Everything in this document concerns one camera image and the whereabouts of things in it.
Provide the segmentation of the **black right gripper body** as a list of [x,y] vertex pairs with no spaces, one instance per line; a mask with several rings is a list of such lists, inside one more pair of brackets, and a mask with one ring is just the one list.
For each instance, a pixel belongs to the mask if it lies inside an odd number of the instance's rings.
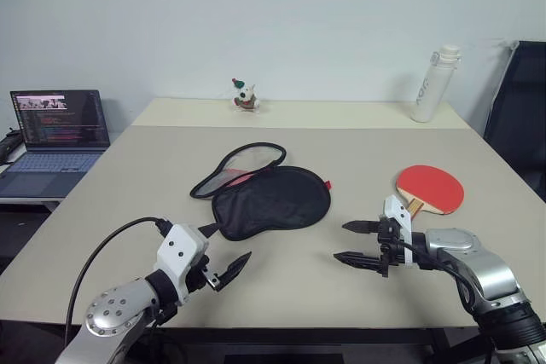
[[380,267],[378,272],[387,278],[390,266],[405,264],[404,238],[401,235],[401,225],[394,219],[381,216],[377,240],[380,246]]

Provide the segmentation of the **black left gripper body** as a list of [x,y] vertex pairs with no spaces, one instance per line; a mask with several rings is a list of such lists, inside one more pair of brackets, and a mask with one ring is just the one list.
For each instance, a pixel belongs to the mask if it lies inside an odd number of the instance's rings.
[[185,278],[188,293],[196,292],[204,286],[210,286],[215,292],[221,290],[219,275],[208,267],[209,262],[210,258],[204,255],[195,266],[190,268]]

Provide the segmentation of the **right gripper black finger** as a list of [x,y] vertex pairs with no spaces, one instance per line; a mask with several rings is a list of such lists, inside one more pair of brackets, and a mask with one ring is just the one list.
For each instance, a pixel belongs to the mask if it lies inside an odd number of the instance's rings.
[[355,220],[344,223],[342,228],[358,234],[377,234],[380,230],[380,222]]
[[339,262],[342,262],[356,269],[380,271],[381,268],[381,261],[378,257],[369,257],[361,252],[338,252],[334,254],[334,258]]

